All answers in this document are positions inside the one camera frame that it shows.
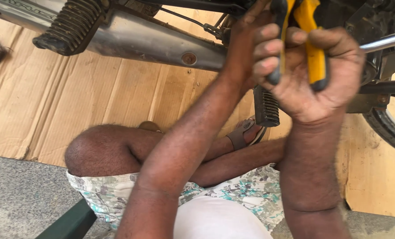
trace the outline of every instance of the finger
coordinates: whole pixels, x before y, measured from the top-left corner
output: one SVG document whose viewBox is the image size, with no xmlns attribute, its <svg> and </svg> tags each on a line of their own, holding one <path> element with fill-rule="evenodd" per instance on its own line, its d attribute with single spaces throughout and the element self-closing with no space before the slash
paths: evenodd
<svg viewBox="0 0 395 239">
<path fill-rule="evenodd" d="M 246 24 L 251 24 L 256 17 L 267 7 L 271 0 L 257 0 L 251 8 L 245 13 L 245 15 L 241 18 L 241 20 Z"/>
<path fill-rule="evenodd" d="M 275 23 L 270 23 L 268 25 L 259 28 L 255 32 L 253 41 L 255 42 L 255 45 L 257 45 L 261 42 L 266 42 L 277 38 L 279 33 L 280 33 L 280 27 Z"/>
<path fill-rule="evenodd" d="M 310 42 L 317 48 L 327 50 L 330 57 L 356 55 L 364 57 L 359 44 L 342 27 L 312 30 L 308 35 Z"/>
<path fill-rule="evenodd" d="M 280 39 L 262 42 L 255 47 L 253 59 L 258 61 L 263 58 L 278 56 L 283 47 L 284 43 Z"/>
<path fill-rule="evenodd" d="M 296 47 L 307 41 L 308 34 L 297 27 L 289 27 L 286 29 L 285 46 L 287 48 Z"/>
<path fill-rule="evenodd" d="M 278 57 L 268 57 L 258 61 L 253 65 L 252 73 L 256 78 L 265 78 L 265 76 L 272 73 L 279 64 Z"/>
</svg>

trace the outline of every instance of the tire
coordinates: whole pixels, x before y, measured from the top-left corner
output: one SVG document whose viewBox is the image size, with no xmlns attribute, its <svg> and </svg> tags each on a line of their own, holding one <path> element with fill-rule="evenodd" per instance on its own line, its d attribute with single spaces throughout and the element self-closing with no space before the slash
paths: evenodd
<svg viewBox="0 0 395 239">
<path fill-rule="evenodd" d="M 364 118 L 370 127 L 395 148 L 395 120 L 388 111 L 373 108 Z"/>
<path fill-rule="evenodd" d="M 159 9 L 157 9 L 155 7 L 152 7 L 152 6 L 149 6 L 144 3 L 134 1 L 134 0 L 128 0 L 126 2 L 125 6 L 127 8 L 131 8 L 134 11 L 143 13 L 143 14 L 150 16 L 150 17 L 154 17 L 159 11 Z"/>
</svg>

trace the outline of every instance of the cardboard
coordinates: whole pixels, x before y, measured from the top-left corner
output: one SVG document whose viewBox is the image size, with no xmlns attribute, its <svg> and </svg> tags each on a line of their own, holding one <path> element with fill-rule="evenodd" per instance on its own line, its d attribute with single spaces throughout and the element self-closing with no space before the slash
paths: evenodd
<svg viewBox="0 0 395 239">
<path fill-rule="evenodd" d="M 221 15 L 167 8 L 201 23 L 214 24 Z M 156 18 L 216 41 L 198 25 L 171 14 L 159 12 Z M 91 126 L 115 123 L 136 127 L 152 120 L 168 131 L 217 75 L 87 51 L 62 57 L 33 46 L 35 36 L 30 30 L 0 20 L 0 43 L 10 48 L 0 63 L 3 157 L 64 166 L 63 154 L 69 142 Z M 253 94 L 249 91 L 219 136 L 253 114 Z M 280 126 L 267 130 L 264 140 L 287 136 L 291 119 L 280 111 L 280 122 Z M 374 141 L 379 143 L 375 150 L 370 148 Z M 358 115 L 347 116 L 338 148 L 339 185 L 351 208 L 395 216 L 395 149 L 373 134 Z"/>
</svg>

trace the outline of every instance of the sandal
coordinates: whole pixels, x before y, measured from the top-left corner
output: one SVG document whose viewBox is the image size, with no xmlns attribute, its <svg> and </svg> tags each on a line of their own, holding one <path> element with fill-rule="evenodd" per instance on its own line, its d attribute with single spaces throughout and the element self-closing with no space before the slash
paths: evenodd
<svg viewBox="0 0 395 239">
<path fill-rule="evenodd" d="M 265 132 L 267 131 L 267 127 L 262 127 L 256 134 L 255 138 L 250 142 L 249 144 L 246 144 L 245 139 L 243 138 L 243 133 L 248 131 L 252 126 L 255 124 L 255 120 L 253 118 L 255 115 L 249 117 L 249 119 L 246 119 L 243 122 L 243 125 L 235 130 L 233 130 L 231 133 L 227 134 L 227 137 L 232 141 L 233 148 L 234 150 L 239 150 L 244 147 L 257 144 L 261 141 L 263 138 Z"/>
<path fill-rule="evenodd" d="M 144 130 L 148 130 L 148 131 L 153 131 L 153 132 L 158 132 L 158 133 L 162 133 L 161 129 L 159 128 L 159 126 L 152 121 L 146 120 L 141 122 L 137 128 L 139 129 L 144 129 Z"/>
</svg>

